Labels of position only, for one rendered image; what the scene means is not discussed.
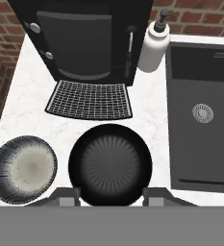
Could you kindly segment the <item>black coffee machine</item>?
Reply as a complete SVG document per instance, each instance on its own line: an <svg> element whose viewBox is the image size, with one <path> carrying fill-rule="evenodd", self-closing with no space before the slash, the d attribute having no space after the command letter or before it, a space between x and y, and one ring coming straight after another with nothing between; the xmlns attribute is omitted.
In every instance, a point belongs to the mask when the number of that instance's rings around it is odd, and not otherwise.
<svg viewBox="0 0 224 246"><path fill-rule="evenodd" d="M133 116L127 88L154 0L8 0L57 82L45 111L83 120Z"/></svg>

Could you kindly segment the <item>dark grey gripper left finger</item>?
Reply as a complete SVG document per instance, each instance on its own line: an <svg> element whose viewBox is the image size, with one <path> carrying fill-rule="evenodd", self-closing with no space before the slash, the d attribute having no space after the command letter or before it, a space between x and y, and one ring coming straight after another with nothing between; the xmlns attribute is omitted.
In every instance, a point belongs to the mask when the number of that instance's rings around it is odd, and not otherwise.
<svg viewBox="0 0 224 246"><path fill-rule="evenodd" d="M46 198L29 204L29 207L79 207L81 190L76 187L58 187Z"/></svg>

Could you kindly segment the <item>small grey patterned bowl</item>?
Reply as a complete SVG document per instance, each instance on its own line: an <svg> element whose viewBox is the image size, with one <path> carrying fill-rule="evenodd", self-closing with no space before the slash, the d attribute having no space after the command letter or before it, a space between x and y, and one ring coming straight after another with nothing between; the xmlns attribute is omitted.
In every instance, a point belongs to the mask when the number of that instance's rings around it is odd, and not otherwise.
<svg viewBox="0 0 224 246"><path fill-rule="evenodd" d="M22 205L41 196L54 182L58 161L54 150L33 135L13 138L0 147L0 200Z"/></svg>

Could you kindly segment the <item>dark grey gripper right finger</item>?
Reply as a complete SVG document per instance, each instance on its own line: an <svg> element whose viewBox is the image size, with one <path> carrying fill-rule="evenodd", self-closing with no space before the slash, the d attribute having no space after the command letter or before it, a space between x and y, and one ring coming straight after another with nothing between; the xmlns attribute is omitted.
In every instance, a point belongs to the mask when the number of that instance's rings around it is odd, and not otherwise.
<svg viewBox="0 0 224 246"><path fill-rule="evenodd" d="M144 207L191 206L194 204L177 198L165 187L147 187L142 191Z"/></svg>

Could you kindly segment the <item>white soap dispenser bottle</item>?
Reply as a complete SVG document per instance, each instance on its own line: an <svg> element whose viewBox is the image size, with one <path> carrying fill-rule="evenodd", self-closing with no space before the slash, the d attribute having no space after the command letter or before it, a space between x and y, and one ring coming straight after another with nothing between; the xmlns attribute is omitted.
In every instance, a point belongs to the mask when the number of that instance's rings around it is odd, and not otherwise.
<svg viewBox="0 0 224 246"><path fill-rule="evenodd" d="M165 21L169 15L175 16L167 9L162 9L160 18L151 22L147 27L137 64L139 70L151 73L156 71L161 64L170 42L170 27Z"/></svg>

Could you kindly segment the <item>dark grey sink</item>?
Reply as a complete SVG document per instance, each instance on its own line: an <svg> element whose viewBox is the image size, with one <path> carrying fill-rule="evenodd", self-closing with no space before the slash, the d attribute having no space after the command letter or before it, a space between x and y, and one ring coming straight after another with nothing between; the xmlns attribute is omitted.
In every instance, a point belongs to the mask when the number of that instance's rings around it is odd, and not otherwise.
<svg viewBox="0 0 224 246"><path fill-rule="evenodd" d="M171 187L224 193L224 45L165 54Z"/></svg>

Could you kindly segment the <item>large black bowl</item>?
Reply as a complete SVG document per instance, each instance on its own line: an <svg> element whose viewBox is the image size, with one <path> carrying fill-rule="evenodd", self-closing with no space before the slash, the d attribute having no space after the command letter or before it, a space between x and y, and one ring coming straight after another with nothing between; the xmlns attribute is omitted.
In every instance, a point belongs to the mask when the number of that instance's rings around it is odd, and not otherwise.
<svg viewBox="0 0 224 246"><path fill-rule="evenodd" d="M91 206L128 207L151 180L153 162L144 140L118 124L95 126L74 144L68 175Z"/></svg>

